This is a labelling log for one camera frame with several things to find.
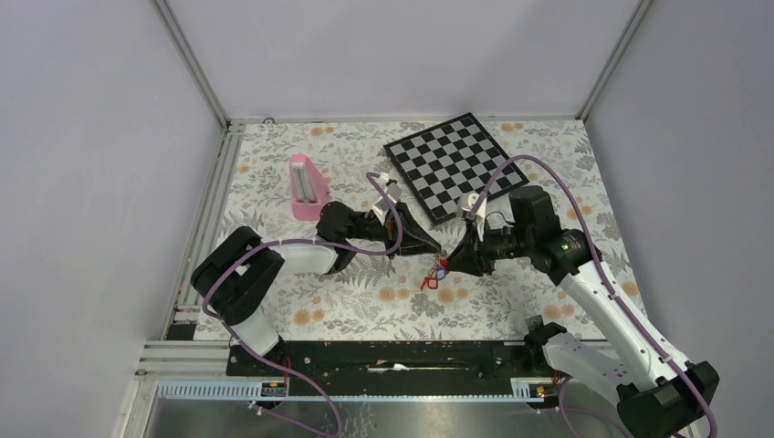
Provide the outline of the red tag key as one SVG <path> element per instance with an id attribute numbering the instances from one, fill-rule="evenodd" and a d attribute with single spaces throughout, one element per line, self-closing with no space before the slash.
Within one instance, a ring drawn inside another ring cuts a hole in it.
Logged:
<path id="1" fill-rule="evenodd" d="M 436 276 L 426 276 L 420 285 L 421 290 L 436 290 L 439 286 L 439 280 Z"/>

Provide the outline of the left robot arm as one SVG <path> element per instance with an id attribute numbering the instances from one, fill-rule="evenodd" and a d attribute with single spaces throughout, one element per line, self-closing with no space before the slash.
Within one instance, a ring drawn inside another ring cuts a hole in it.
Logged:
<path id="1" fill-rule="evenodd" d="M 203 312 L 219 318 L 248 352 L 248 363 L 263 375 L 280 369 L 280 337 L 261 309 L 275 280 L 301 274 L 332 275 L 346 268 L 358 248 L 350 240 L 381 242 L 388 257 L 437 255 L 441 245 L 398 202 L 384 215 L 359 212 L 341 202 L 325 204 L 315 239 L 265 242 L 249 226 L 240 226 L 191 275 L 203 298 Z"/>

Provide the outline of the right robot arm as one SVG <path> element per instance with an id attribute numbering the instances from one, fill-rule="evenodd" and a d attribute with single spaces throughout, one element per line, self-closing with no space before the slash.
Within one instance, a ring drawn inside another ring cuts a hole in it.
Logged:
<path id="1" fill-rule="evenodd" d="M 708 417 L 719 376 L 708 362 L 692 362 L 668 341 L 612 278 L 596 246 L 578 229 L 562 227 L 548 193 L 517 188 L 509 195 L 511 225 L 493 229 L 477 193 L 459 201 L 465 234 L 446 260 L 450 271 L 493 273 L 498 260 L 526 258 L 593 320 L 616 353 L 585 346 L 557 323 L 524 338 L 525 367 L 545 376 L 569 375 L 613 405 L 633 437 L 667 437 Z"/>

